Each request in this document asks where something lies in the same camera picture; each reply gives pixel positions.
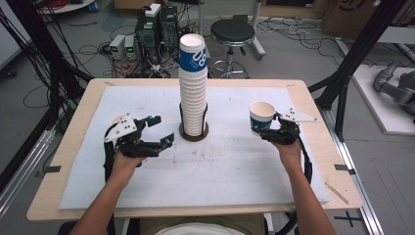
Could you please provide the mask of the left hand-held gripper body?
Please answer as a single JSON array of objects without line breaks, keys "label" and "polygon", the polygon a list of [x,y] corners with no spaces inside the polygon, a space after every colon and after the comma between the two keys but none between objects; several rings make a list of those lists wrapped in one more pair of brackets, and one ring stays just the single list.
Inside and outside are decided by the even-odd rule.
[{"label": "left hand-held gripper body", "polygon": [[124,120],[117,125],[111,125],[104,136],[106,156],[119,149],[124,156],[130,158],[157,157],[161,151],[161,141],[143,141],[142,131],[146,126],[145,117],[137,119],[130,114],[126,114]]}]

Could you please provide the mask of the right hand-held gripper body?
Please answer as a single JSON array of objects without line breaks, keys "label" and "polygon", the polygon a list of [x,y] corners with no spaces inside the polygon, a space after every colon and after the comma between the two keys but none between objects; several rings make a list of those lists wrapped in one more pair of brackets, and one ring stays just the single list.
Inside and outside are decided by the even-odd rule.
[{"label": "right hand-held gripper body", "polygon": [[281,115],[282,125],[278,129],[268,128],[266,140],[283,145],[293,144],[300,138],[300,122],[315,122],[316,117],[312,117],[294,108],[289,108]]}]

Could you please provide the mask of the black wire cup holder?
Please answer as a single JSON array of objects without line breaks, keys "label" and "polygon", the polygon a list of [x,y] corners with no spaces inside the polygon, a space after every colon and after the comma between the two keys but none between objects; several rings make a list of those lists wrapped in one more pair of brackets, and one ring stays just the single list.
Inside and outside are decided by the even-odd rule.
[{"label": "black wire cup holder", "polygon": [[206,115],[208,105],[201,110],[188,112],[183,104],[179,105],[181,122],[179,125],[179,133],[182,138],[190,142],[198,142],[208,135],[208,123]]}]

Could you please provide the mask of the stack of paper cups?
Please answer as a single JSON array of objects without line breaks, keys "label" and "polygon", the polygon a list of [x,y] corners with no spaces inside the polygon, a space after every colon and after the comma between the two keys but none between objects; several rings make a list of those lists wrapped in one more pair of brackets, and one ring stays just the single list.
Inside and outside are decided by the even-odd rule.
[{"label": "stack of paper cups", "polygon": [[199,136],[205,131],[207,111],[207,52],[202,36],[189,33],[179,40],[180,107],[184,132]]}]

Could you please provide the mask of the person's right hand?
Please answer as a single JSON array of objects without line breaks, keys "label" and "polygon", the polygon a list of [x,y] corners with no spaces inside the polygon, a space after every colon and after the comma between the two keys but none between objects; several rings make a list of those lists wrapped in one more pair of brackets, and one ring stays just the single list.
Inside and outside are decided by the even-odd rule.
[{"label": "person's right hand", "polygon": [[279,152],[280,160],[286,171],[301,170],[301,149],[298,142],[295,142],[290,145],[274,143],[274,146],[277,148]]}]

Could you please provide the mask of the person's left hand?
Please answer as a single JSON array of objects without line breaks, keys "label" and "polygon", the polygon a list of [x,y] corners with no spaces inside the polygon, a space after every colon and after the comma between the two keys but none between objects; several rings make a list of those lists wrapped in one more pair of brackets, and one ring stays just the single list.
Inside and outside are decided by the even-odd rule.
[{"label": "person's left hand", "polygon": [[143,161],[144,158],[130,158],[124,156],[122,152],[117,152],[110,181],[125,186],[132,177],[135,168]]}]

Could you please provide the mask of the light wooden table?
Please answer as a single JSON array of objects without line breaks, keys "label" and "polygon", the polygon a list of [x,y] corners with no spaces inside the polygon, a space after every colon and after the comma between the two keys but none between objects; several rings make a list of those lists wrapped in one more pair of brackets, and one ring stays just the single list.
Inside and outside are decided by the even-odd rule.
[{"label": "light wooden table", "polygon": [[146,142],[176,135],[173,145],[137,168],[115,207],[117,217],[167,217],[294,209],[276,149],[250,128],[249,106],[272,104],[280,113],[310,116],[300,136],[313,164],[311,187],[326,210],[358,209],[362,200],[320,113],[343,101],[345,89],[325,79],[211,79],[207,136],[178,136],[180,82],[176,78],[95,78],[89,82],[52,165],[26,214],[32,221],[78,219],[105,184],[104,135],[124,115],[161,118],[144,130]]}]

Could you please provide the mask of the white foam mat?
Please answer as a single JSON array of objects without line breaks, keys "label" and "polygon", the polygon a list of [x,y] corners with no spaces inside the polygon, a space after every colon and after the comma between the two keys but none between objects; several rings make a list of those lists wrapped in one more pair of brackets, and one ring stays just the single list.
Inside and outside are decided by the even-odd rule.
[{"label": "white foam mat", "polygon": [[211,87],[207,137],[178,136],[180,95],[174,86],[105,89],[69,173],[63,210],[86,209],[104,185],[104,135],[125,114],[161,117],[144,130],[145,141],[176,135],[173,145],[136,169],[117,203],[124,209],[290,205],[291,186],[277,150],[250,128],[249,106],[267,102],[284,113],[293,102],[285,88]]}]

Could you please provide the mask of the grey power supply unit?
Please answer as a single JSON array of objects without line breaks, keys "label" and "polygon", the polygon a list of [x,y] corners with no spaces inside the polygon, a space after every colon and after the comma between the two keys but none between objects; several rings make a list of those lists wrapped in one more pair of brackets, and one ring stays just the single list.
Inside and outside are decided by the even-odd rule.
[{"label": "grey power supply unit", "polygon": [[121,60],[125,55],[125,36],[123,34],[117,35],[110,43],[110,49],[115,60]]},{"label": "grey power supply unit", "polygon": [[136,49],[135,37],[133,35],[125,36],[124,48],[125,48],[125,55],[128,60],[137,59],[137,49]]}]

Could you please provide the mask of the thin wooden strip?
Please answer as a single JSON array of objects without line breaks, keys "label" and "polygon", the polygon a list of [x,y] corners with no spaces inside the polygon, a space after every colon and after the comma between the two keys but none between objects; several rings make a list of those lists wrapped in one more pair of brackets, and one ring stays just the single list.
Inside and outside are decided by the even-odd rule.
[{"label": "thin wooden strip", "polygon": [[331,184],[329,184],[328,182],[325,182],[325,185],[327,186],[327,188],[333,192],[340,200],[342,200],[346,205],[349,204],[349,201],[346,197],[344,197],[336,188],[334,188]]}]

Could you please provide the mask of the black computer tower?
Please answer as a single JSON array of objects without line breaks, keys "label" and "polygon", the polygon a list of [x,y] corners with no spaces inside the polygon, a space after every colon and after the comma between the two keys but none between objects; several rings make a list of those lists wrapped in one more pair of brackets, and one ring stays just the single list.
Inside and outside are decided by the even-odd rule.
[{"label": "black computer tower", "polygon": [[161,43],[159,46],[159,55],[164,62],[171,57],[172,53],[178,50],[177,7],[162,6],[160,20]]},{"label": "black computer tower", "polygon": [[161,42],[161,25],[159,16],[140,15],[135,27],[136,38],[142,61],[157,65],[160,62],[159,46]]}]

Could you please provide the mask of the white platform board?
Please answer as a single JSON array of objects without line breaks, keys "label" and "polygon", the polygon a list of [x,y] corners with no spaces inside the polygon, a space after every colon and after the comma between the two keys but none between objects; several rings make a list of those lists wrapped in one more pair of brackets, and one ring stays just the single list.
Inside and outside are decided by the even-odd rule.
[{"label": "white platform board", "polygon": [[373,88],[376,75],[383,69],[382,66],[360,66],[353,81],[384,133],[415,136],[415,116],[407,113],[392,97]]}]

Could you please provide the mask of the person's white shirt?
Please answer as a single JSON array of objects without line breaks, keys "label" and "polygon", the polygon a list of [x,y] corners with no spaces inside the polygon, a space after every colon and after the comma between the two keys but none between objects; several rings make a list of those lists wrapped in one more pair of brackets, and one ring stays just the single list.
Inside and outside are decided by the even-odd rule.
[{"label": "person's white shirt", "polygon": [[217,224],[183,223],[167,227],[155,235],[245,235],[244,233]]}]

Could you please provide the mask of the black round stool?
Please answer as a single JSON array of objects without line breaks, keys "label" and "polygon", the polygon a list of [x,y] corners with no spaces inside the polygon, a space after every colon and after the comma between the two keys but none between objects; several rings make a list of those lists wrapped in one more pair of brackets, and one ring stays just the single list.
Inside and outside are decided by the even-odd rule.
[{"label": "black round stool", "polygon": [[233,60],[234,49],[239,48],[243,56],[246,55],[244,47],[254,41],[254,28],[247,22],[235,19],[224,19],[215,22],[210,27],[211,38],[228,47],[225,60],[218,60],[208,69],[211,78],[235,78],[239,75],[242,79],[248,79],[246,68]]}]

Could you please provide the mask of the white box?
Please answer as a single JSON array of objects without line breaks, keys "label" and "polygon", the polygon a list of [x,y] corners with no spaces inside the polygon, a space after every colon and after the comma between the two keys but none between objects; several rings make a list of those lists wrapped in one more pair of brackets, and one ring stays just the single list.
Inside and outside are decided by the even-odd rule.
[{"label": "white box", "polygon": [[154,18],[159,13],[160,10],[161,10],[161,4],[152,3],[149,6],[149,9],[145,12],[145,16]]}]

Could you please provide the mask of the cardboard box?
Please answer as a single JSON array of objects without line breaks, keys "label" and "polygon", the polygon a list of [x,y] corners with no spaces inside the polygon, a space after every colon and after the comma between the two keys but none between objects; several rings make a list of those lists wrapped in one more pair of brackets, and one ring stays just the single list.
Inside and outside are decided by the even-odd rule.
[{"label": "cardboard box", "polygon": [[378,12],[384,0],[331,0],[321,22],[325,35],[357,39],[366,25],[375,26],[389,19],[395,25],[404,16],[403,24],[415,19],[415,0],[387,0],[389,7]]}]

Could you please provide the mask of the aluminium rail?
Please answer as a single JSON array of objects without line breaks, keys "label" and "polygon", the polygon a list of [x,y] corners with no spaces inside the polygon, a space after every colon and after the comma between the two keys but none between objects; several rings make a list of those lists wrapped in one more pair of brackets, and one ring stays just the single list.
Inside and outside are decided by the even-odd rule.
[{"label": "aluminium rail", "polygon": [[325,124],[328,127],[330,135],[340,153],[341,158],[345,163],[345,170],[351,176],[356,190],[362,200],[362,206],[359,208],[359,212],[362,218],[362,221],[365,225],[367,233],[369,235],[385,235],[384,230],[380,224],[378,217],[371,205],[370,199],[364,189],[363,183],[359,177],[358,171],[355,167],[351,154],[347,148],[347,145],[344,141],[341,140],[339,135],[335,131],[335,118],[331,111],[319,110]]},{"label": "aluminium rail", "polygon": [[23,189],[23,186],[34,172],[43,155],[49,149],[55,135],[55,129],[44,130],[33,140],[32,144],[28,145],[27,151],[23,153],[22,163],[0,193],[0,220],[6,215],[11,204]]}]

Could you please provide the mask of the black metal frame post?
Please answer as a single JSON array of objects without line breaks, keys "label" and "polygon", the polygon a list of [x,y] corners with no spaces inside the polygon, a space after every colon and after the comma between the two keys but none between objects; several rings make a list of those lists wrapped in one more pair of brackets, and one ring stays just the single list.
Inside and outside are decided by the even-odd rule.
[{"label": "black metal frame post", "polygon": [[[378,8],[378,12],[389,7],[389,2],[384,0]],[[338,100],[335,119],[335,131],[342,141],[344,139],[344,119],[346,111],[346,97],[349,82],[359,65],[366,58],[373,46],[378,42],[389,26],[389,19],[378,25],[366,25],[363,32],[354,41],[350,50],[335,72],[327,78],[308,87],[310,93],[324,88],[322,94],[315,99],[316,105],[324,111],[329,111],[335,100]]]}]

